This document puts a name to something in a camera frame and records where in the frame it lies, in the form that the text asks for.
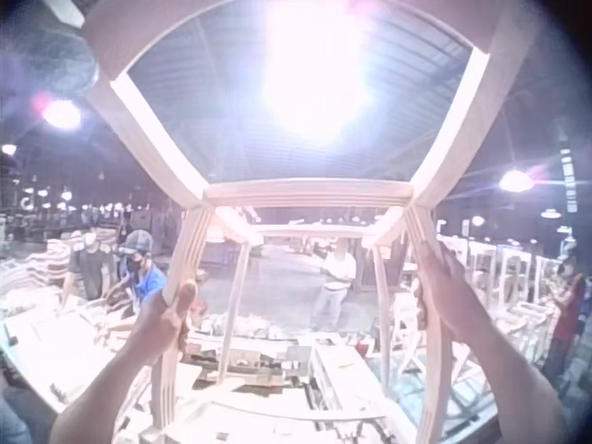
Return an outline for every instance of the forearm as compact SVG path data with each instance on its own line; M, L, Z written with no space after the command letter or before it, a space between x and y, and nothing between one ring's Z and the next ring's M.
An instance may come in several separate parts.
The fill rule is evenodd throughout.
M55 420L51 444L109 443L121 404L142 369L131 348L124 347L92 384Z
M492 325L476 334L469 346L493 391L504 443L561 442L565 421L547 379Z

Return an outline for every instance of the baseball cap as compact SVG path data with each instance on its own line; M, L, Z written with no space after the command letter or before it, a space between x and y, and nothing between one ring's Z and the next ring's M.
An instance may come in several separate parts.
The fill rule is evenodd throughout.
M152 235L144 229L132 231L119 251L124 254L151 253L154 241Z

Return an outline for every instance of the dark t-shirt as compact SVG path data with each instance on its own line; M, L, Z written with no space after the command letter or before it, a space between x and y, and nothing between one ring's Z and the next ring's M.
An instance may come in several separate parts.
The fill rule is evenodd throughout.
M119 236L117 237L117 243L121 245L123 242L125 242L132 231L133 228L130 224L121 226L119 229Z
M89 301L101 297L107 290L103 288L103 269L106 269L111 278L114 276L113 254L108 245L100 244L92 253L89 253L82 243L74 245L68 271L76 274L79 287L84 288L84 297Z
M553 338L571 341L574 338L575 328L577 327L577 318L580 315L580 304L584 299L584 293L586 292L586 280L583 275L577 275L570 285L570 291L573 292L575 297L572 302L565 307L565 310L561 313L553 332Z

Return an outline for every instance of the metal roof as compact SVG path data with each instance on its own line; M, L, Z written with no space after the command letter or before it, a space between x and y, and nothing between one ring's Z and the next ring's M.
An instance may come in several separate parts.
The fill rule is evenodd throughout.
M469 56L467 47L407 12L376 12L370 21L364 82L373 101L329 145L287 132L265 109L262 0L230 2L189 21L129 74L210 180L364 177L383 156L393 159L439 128ZM427 147L392 178L408 179Z

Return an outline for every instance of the hand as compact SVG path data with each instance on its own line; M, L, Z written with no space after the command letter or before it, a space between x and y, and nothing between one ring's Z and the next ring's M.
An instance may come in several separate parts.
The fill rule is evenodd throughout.
M470 342L491 322L485 307L464 279L463 265L446 246L440 243L439 247L444 263L437 259L427 243L418 249L423 268L420 271L430 276L434 305L444 324L456 340Z
M126 348L143 364L151 364L175 341L183 349L188 329L186 319L197 294L197 284L189 280L179 287L172 306L168 307L162 292L140 310L138 320L129 334Z

